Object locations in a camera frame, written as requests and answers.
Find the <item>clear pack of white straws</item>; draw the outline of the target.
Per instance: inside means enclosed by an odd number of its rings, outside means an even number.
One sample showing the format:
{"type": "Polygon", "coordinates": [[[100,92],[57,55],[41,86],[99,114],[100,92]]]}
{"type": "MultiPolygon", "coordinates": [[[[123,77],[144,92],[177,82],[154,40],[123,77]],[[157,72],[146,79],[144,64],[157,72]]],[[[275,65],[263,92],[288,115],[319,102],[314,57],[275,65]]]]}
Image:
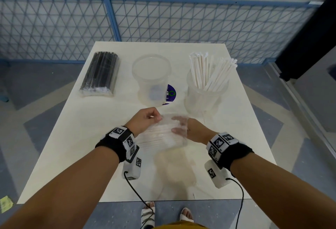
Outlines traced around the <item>clear pack of white straws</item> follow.
{"type": "Polygon", "coordinates": [[[162,114],[162,120],[151,125],[147,130],[136,137],[136,143],[140,148],[157,148],[166,150],[187,146],[187,138],[172,133],[171,129],[177,126],[172,120],[173,116],[188,116],[187,114],[166,113],[162,114]]]}

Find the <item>black pillar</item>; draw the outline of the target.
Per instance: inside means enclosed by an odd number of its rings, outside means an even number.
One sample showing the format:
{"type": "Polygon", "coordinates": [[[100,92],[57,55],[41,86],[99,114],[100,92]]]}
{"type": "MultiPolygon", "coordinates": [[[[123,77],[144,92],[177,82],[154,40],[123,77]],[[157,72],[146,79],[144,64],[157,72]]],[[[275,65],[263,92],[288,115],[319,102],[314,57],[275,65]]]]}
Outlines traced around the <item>black pillar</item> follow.
{"type": "Polygon", "coordinates": [[[286,82],[300,78],[335,46],[336,0],[324,0],[277,57],[279,77],[286,82]]]}

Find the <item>person's right forearm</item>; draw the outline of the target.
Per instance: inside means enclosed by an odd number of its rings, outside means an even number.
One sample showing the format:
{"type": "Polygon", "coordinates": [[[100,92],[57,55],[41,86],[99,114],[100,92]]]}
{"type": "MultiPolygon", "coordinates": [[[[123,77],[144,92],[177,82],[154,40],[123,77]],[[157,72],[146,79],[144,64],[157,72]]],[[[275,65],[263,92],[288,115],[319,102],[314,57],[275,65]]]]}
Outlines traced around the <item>person's right forearm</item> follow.
{"type": "Polygon", "coordinates": [[[336,229],[336,202],[294,174],[254,153],[230,171],[279,229],[336,229]]]}

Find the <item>bunch of wrapped white straws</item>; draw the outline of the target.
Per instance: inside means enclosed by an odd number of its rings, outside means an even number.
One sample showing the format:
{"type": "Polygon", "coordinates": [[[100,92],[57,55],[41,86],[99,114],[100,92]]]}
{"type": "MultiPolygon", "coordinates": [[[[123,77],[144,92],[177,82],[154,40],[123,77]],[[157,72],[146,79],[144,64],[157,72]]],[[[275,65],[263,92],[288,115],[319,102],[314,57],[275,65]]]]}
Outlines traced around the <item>bunch of wrapped white straws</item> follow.
{"type": "Polygon", "coordinates": [[[191,82],[202,91],[223,91],[230,74],[237,69],[237,59],[231,57],[215,59],[208,53],[189,55],[191,82]]]}

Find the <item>person's left hand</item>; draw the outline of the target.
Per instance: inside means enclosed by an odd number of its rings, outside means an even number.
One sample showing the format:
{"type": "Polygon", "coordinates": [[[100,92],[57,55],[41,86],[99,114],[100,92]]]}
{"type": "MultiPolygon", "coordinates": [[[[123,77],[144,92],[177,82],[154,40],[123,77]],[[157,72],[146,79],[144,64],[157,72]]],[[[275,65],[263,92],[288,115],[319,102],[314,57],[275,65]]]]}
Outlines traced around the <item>person's left hand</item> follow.
{"type": "Polygon", "coordinates": [[[147,108],[139,110],[125,125],[129,129],[133,136],[136,138],[139,134],[143,133],[151,125],[156,123],[149,123],[147,120],[147,108]]]}

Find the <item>white sandal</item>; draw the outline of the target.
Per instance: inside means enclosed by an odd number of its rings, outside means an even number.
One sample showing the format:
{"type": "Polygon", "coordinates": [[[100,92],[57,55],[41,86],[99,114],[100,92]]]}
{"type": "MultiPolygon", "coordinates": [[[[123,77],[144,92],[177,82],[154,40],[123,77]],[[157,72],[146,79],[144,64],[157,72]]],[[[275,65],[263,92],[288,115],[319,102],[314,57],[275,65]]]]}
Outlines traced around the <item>white sandal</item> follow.
{"type": "Polygon", "coordinates": [[[155,227],[155,203],[146,202],[141,210],[141,229],[153,229],[155,227]]]}
{"type": "Polygon", "coordinates": [[[191,211],[187,207],[184,207],[182,209],[180,216],[179,216],[179,221],[194,223],[191,211]]]}

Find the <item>empty clear plastic tub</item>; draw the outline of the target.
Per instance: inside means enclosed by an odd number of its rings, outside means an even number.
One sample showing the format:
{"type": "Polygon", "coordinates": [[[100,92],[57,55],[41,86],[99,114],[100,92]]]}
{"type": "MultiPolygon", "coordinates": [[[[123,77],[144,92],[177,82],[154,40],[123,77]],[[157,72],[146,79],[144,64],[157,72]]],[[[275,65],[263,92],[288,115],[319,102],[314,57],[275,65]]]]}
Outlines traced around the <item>empty clear plastic tub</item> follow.
{"type": "Polygon", "coordinates": [[[148,107],[165,104],[171,72],[171,64],[166,57],[145,54],[137,58],[132,64],[132,75],[139,86],[139,101],[148,107]]]}

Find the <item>person's left forearm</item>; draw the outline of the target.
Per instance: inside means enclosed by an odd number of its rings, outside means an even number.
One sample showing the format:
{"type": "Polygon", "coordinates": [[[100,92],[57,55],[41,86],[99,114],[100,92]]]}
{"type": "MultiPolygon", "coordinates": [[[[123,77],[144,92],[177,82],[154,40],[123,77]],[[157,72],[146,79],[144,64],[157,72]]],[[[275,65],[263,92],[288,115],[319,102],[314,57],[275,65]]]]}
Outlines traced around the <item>person's left forearm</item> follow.
{"type": "Polygon", "coordinates": [[[119,165],[97,147],[36,192],[0,229],[82,229],[119,165]]]}

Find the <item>yellow paper note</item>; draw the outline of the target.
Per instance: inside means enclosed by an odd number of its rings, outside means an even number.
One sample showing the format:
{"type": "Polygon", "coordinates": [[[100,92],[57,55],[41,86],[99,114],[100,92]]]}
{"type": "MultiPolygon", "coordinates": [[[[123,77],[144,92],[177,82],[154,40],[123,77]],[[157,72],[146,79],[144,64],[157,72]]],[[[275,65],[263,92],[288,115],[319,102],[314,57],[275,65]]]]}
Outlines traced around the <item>yellow paper note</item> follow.
{"type": "Polygon", "coordinates": [[[3,214],[14,206],[14,202],[9,196],[0,198],[0,213],[3,214]]]}

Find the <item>person's right hand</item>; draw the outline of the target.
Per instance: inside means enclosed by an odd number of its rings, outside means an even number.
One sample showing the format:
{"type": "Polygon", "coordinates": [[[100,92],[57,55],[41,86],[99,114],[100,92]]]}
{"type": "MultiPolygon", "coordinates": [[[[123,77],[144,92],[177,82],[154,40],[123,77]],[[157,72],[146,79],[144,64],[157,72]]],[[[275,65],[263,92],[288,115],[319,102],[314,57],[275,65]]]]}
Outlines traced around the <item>person's right hand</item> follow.
{"type": "Polygon", "coordinates": [[[172,120],[179,121],[181,125],[171,129],[174,134],[180,135],[196,143],[207,145],[208,142],[218,134],[218,132],[207,128],[194,118],[175,116],[172,117],[172,120]]]}

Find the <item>clear pack of black straws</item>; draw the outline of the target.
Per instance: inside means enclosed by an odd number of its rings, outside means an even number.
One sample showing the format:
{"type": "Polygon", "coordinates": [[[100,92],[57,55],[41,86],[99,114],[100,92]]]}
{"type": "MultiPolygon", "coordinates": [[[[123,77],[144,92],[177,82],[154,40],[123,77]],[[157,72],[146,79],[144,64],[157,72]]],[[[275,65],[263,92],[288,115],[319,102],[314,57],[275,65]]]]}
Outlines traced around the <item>clear pack of black straws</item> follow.
{"type": "Polygon", "coordinates": [[[113,52],[96,52],[83,79],[82,96],[114,96],[120,58],[113,52]]]}

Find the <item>yellow garment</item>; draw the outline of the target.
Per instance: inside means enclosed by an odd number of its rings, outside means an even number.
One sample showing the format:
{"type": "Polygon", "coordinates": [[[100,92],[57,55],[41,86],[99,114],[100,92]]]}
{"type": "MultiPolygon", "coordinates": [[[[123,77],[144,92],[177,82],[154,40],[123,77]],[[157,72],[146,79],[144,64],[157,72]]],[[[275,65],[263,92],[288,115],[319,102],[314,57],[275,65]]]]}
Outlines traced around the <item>yellow garment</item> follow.
{"type": "Polygon", "coordinates": [[[173,223],[154,227],[153,229],[209,229],[209,228],[190,221],[176,221],[173,223]]]}

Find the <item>clear plastic tub holding straws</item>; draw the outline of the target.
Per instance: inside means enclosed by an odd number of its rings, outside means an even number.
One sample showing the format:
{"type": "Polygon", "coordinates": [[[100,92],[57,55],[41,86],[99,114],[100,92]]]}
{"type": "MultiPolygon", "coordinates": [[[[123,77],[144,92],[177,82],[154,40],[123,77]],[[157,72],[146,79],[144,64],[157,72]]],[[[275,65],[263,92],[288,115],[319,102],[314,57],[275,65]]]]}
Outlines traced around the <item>clear plastic tub holding straws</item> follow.
{"type": "Polygon", "coordinates": [[[228,90],[229,81],[224,84],[221,91],[203,91],[194,85],[191,70],[187,74],[187,94],[184,106],[189,114],[198,115],[216,107],[225,92],[228,90]]]}

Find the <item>round purple sticker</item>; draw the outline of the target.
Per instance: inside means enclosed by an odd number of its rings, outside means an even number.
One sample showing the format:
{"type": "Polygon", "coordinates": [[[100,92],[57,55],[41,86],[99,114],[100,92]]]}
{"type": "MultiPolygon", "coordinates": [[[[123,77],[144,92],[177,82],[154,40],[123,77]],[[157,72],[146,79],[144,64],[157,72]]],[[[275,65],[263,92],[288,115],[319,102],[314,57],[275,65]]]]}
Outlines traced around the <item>round purple sticker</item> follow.
{"type": "Polygon", "coordinates": [[[170,84],[167,85],[167,92],[166,92],[166,101],[162,105],[168,105],[172,103],[176,98],[176,90],[170,84]]]}

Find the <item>metal floor rail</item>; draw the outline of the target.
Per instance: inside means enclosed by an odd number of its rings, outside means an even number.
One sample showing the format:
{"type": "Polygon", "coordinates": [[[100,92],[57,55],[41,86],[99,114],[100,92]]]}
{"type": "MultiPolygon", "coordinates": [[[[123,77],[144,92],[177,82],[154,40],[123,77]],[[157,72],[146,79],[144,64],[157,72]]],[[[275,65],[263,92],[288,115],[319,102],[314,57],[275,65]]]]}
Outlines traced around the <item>metal floor rail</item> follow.
{"type": "Polygon", "coordinates": [[[336,133],[328,133],[324,130],[303,98],[296,91],[293,80],[286,82],[281,79],[281,71],[274,62],[266,63],[264,68],[291,108],[294,116],[308,134],[308,137],[331,163],[336,163],[336,133]]]}

